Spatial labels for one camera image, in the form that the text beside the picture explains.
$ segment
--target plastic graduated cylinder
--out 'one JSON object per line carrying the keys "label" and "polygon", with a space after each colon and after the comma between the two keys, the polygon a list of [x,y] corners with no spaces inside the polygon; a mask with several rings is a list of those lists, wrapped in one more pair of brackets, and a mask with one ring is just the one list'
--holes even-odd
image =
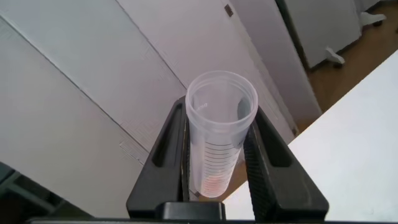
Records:
{"label": "plastic graduated cylinder", "polygon": [[256,90],[235,73],[208,72],[192,81],[185,102],[195,188],[206,197],[218,197],[228,187],[256,115]]}

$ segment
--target white table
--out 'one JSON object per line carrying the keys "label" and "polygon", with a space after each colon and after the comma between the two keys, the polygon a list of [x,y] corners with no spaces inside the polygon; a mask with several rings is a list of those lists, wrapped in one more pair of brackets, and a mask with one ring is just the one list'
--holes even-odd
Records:
{"label": "white table", "polygon": [[[398,52],[289,144],[329,201],[327,220],[398,221]],[[248,183],[225,201],[254,219]]]}

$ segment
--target white wall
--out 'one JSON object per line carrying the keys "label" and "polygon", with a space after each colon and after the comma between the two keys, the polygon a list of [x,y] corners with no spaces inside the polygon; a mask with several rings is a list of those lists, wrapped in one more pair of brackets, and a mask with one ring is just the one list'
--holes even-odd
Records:
{"label": "white wall", "polygon": [[116,1],[3,0],[0,14],[140,145],[152,149],[185,89]]}
{"label": "white wall", "polygon": [[0,19],[0,161],[96,217],[128,217],[145,151]]}
{"label": "white wall", "polygon": [[285,0],[308,64],[326,59],[327,46],[338,51],[361,36],[353,0]]}
{"label": "white wall", "polygon": [[290,114],[289,109],[287,108],[282,96],[279,93],[278,87],[276,86],[274,80],[270,76],[267,67],[264,65],[264,62],[262,61],[261,56],[259,55],[259,52],[257,51],[256,47],[252,43],[252,40],[249,36],[249,34],[246,32],[246,28],[244,27],[243,23],[241,22],[238,13],[236,13],[236,10],[232,3],[229,0],[221,0],[221,2],[225,5],[229,5],[234,12],[233,16],[230,18],[230,21],[234,24],[234,27],[236,29],[236,32],[239,34],[241,37],[243,43],[245,44],[249,55],[251,57],[251,60],[254,62],[254,65],[258,68],[261,78],[266,85],[268,91],[271,93],[271,95],[274,97],[276,103],[278,104],[279,111],[282,113],[284,118],[286,119],[286,122],[289,124],[289,127],[291,129],[296,129],[297,126],[295,124],[295,121]]}
{"label": "white wall", "polygon": [[368,10],[370,7],[374,6],[380,0],[354,0],[354,1],[358,12],[363,12],[365,10]]}
{"label": "white wall", "polygon": [[275,1],[231,0],[295,121],[321,115]]}
{"label": "white wall", "polygon": [[255,86],[259,105],[285,141],[293,139],[222,1],[118,1],[185,86],[212,70],[240,74]]}

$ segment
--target black holder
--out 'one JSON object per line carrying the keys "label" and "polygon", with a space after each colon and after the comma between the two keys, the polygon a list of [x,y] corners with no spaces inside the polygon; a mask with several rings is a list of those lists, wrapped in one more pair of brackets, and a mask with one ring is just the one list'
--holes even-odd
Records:
{"label": "black holder", "polygon": [[[177,100],[127,200],[131,218],[225,220],[221,202],[189,202],[189,122]],[[256,222],[323,222],[329,205],[259,107],[244,142]]]}

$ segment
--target wooden floor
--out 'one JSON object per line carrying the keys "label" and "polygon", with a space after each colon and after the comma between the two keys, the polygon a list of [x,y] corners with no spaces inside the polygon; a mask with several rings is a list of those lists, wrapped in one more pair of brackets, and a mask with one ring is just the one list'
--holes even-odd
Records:
{"label": "wooden floor", "polygon": [[[314,72],[308,73],[308,78],[323,112],[398,50],[398,33],[396,32],[398,29],[398,3],[395,1],[383,2],[372,14],[384,14],[387,16],[387,20],[383,22],[382,26],[367,26],[363,29],[362,37],[341,54],[346,60],[343,68],[333,68],[332,64],[325,63]],[[306,121],[297,124],[298,130],[302,132],[312,122]],[[213,199],[200,196],[199,200],[221,202],[246,180],[246,166],[244,164],[237,165],[229,187],[222,196]]]}

